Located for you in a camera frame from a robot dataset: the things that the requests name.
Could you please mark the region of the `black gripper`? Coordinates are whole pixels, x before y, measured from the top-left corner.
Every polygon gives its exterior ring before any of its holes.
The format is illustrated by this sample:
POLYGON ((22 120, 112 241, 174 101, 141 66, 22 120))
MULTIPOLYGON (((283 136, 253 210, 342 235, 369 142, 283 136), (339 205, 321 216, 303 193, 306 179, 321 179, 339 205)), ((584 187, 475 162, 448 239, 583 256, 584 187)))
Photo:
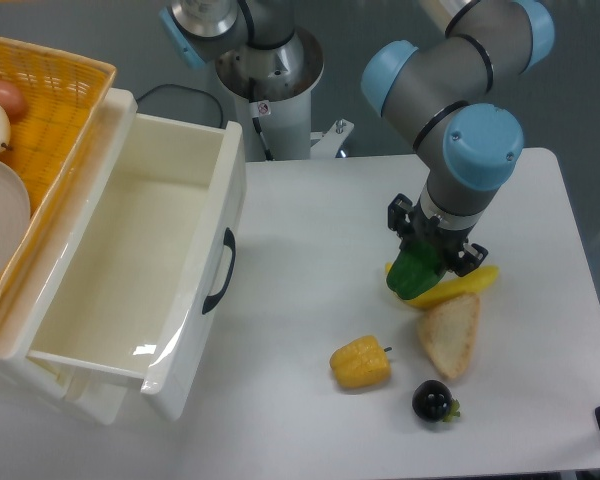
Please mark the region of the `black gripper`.
POLYGON ((448 273, 457 276, 471 273, 488 255, 485 247, 469 242, 473 225, 454 230, 450 219, 445 212, 428 216, 421 201, 413 204, 401 193, 388 206, 388 228, 400 239, 400 252, 406 252, 417 241, 429 243, 437 251, 440 257, 434 269, 437 282, 448 273))

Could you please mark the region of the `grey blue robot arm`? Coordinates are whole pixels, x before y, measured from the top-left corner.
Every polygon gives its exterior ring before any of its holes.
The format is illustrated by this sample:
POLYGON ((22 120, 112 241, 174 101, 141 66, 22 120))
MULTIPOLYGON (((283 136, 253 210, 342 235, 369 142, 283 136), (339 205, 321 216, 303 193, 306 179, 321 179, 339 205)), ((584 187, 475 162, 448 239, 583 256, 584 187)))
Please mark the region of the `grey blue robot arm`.
MULTIPOLYGON (((361 77, 367 102, 429 170, 417 201, 398 195, 388 208, 401 244, 386 282, 404 299, 447 273, 466 276, 485 259, 468 236, 511 176, 524 135, 512 114, 480 96, 527 72, 555 39, 551 15, 537 1, 426 1, 423 8, 443 41, 427 51, 391 42, 361 77)), ((291 2, 172 1, 159 16, 185 64, 214 65, 258 158, 309 152, 309 118, 283 104, 311 90, 323 61, 291 2)))

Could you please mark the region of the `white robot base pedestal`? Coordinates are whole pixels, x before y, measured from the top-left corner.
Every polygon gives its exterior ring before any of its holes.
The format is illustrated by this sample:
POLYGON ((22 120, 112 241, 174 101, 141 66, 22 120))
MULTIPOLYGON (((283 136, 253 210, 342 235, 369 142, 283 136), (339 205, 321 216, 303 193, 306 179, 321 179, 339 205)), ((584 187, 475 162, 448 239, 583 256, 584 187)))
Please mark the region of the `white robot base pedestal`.
POLYGON ((301 27, 278 48, 243 45, 215 61, 218 79, 233 98, 248 162, 310 156, 311 93, 323 69, 320 44, 301 27))

